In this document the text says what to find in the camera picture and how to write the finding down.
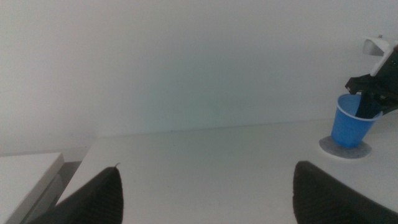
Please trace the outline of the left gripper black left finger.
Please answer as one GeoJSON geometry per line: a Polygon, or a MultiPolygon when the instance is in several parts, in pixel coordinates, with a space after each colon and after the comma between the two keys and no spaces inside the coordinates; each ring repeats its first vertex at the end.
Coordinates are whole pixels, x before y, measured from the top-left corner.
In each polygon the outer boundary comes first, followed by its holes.
{"type": "Polygon", "coordinates": [[[123,185],[114,166],[102,170],[30,224],[121,224],[123,212],[123,185]]]}

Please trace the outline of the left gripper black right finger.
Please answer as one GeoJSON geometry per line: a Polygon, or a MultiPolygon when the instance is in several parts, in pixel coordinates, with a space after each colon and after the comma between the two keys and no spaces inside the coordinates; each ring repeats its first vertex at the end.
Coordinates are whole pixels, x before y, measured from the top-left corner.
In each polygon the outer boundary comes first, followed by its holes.
{"type": "Polygon", "coordinates": [[[358,193],[309,161],[295,166],[292,204],[298,223],[397,223],[397,212],[358,193]]]}

